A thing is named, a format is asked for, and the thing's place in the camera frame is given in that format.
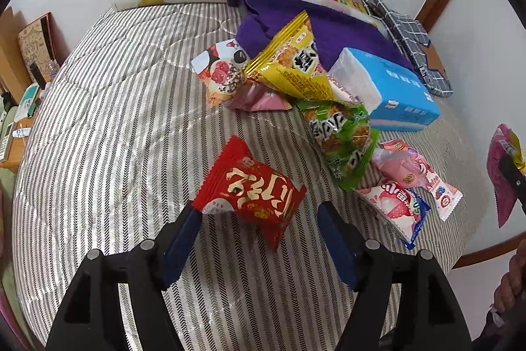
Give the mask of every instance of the pink wrapper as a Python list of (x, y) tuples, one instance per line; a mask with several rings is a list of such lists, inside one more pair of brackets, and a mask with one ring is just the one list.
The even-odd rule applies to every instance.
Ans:
[(499, 221), (499, 228), (502, 228), (508, 220), (511, 211), (517, 201), (517, 195), (499, 169), (500, 160), (512, 155), (511, 143), (509, 142), (511, 129), (506, 124), (497, 127), (493, 135), (488, 151), (486, 168), (491, 183), (495, 188), (496, 213)]
[(425, 188), (429, 185), (429, 180), (420, 169), (417, 154), (376, 148), (371, 162), (384, 175), (403, 188)]
[[(416, 149), (411, 148), (404, 141), (400, 139), (394, 139), (381, 143), (380, 146), (391, 152), (407, 152), (411, 155), (415, 162), (418, 163), (420, 171), (425, 175), (428, 181), (427, 184), (424, 184), (424, 186), (421, 185), (421, 187), (426, 191), (431, 192), (433, 198), (435, 199), (435, 207), (438, 210), (438, 214), (440, 218), (445, 221), (461, 200), (462, 193), (457, 188), (454, 188), (453, 186), (444, 182), (435, 172), (435, 170), (433, 170), (433, 167), (431, 167), (430, 164), (425, 160), (422, 154), (419, 154)], [(396, 173), (392, 169), (387, 169), (386, 171), (384, 171), (382, 168), (379, 169), (390, 179), (395, 181), (396, 178), (399, 179), (398, 176), (400, 174), (404, 174), (403, 171), (401, 173)]]
[(237, 88), (233, 98), (227, 101), (227, 107), (247, 112), (292, 109), (292, 105), (281, 94), (251, 79)]
[(395, 228), (409, 250), (415, 247), (429, 210), (424, 200), (412, 190), (404, 189), (386, 178), (382, 178), (378, 186), (357, 189), (356, 192), (375, 208), (377, 215)]

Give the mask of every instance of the tissue box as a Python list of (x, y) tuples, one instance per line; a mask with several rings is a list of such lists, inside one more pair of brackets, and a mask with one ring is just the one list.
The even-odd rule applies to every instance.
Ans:
[(389, 60), (344, 48), (330, 74), (360, 99), (374, 128), (420, 131), (440, 116), (418, 77)]

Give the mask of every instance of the gray striped comforter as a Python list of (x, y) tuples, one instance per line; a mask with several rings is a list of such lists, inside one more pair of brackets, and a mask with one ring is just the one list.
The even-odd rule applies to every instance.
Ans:
[[(180, 280), (165, 293), (187, 350), (333, 349), (354, 296), (339, 279), (315, 213), (332, 200), (365, 237), (403, 253), (388, 225), (338, 189), (296, 110), (208, 109), (190, 60), (235, 35), (236, 9), (188, 4), (108, 11), (64, 64), (35, 121), (14, 200), (13, 246), (20, 304), (46, 342), (62, 296), (91, 248), (105, 254), (155, 237), (194, 197), (230, 135), (256, 159), (307, 185), (281, 247), (230, 215), (205, 217)], [(464, 192), (442, 222), (430, 212), (417, 248), (448, 271), (483, 215), (487, 195), (467, 139), (446, 101), (443, 117), (402, 137)], [(378, 180), (372, 168), (364, 186)], [(422, 193), (429, 203), (432, 200)], [(127, 288), (121, 306), (131, 349), (141, 349)], [(396, 319), (393, 287), (385, 330)]]

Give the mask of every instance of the plaid cloth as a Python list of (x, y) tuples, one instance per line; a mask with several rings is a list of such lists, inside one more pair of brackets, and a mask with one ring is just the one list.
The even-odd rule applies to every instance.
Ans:
[(421, 45), (429, 47), (431, 40), (419, 21), (386, 7), (382, 0), (362, 0), (369, 15), (380, 19), (386, 26), (393, 44), (414, 65), (430, 93), (449, 97), (453, 94), (449, 80), (439, 70), (431, 69)]

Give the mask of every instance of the yellow snack bag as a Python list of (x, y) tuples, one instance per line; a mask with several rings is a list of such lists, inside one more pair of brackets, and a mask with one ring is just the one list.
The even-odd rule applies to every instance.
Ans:
[(244, 67), (245, 74), (284, 94), (303, 100), (334, 100), (320, 64), (309, 16), (300, 13)]
[(356, 2), (355, 0), (338, 0), (338, 2), (367, 14), (367, 10), (361, 2)]
[(526, 162), (524, 162), (524, 154), (521, 149), (521, 143), (517, 135), (510, 130), (510, 139), (511, 146), (514, 147), (514, 151), (511, 154), (511, 158), (514, 160), (515, 166), (521, 171), (523, 175), (526, 173)]

